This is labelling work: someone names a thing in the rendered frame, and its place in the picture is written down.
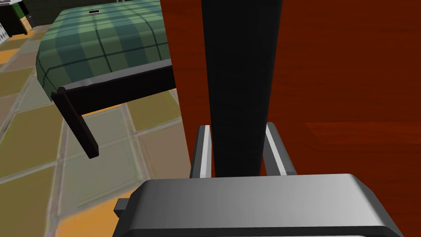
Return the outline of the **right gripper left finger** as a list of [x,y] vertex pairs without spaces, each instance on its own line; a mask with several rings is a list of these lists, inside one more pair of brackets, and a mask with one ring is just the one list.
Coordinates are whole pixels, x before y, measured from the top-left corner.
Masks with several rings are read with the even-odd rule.
[[200,125],[190,170],[190,178],[211,178],[212,139],[209,125]]

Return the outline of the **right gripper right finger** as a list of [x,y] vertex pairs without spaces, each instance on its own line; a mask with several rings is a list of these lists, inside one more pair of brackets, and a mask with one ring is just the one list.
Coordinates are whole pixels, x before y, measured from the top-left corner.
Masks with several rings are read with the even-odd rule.
[[268,176],[297,175],[278,130],[272,122],[266,124],[263,159]]

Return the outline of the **bed with green plaid cover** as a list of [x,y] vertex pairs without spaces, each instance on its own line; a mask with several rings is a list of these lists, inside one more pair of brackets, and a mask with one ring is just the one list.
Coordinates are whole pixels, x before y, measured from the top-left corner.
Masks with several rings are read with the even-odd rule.
[[36,71],[86,155],[97,157],[84,114],[176,87],[160,0],[62,11],[43,35]]

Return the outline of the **black bar handle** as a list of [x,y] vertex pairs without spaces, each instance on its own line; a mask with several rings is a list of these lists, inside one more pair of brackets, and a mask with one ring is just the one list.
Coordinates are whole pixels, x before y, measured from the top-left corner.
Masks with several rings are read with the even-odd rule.
[[201,0],[216,177],[259,176],[282,0]]

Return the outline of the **dark cabinet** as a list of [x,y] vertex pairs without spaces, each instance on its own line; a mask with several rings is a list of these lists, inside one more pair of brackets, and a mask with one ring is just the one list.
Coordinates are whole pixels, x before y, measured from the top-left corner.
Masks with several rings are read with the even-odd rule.
[[26,35],[36,26],[23,0],[0,0],[0,24],[9,37]]

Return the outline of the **red-brown wooden door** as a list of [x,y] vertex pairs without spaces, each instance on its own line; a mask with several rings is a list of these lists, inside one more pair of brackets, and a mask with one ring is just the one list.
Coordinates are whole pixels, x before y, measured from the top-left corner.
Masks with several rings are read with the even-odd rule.
[[355,175],[421,237],[421,0],[283,0],[273,77],[297,173]]

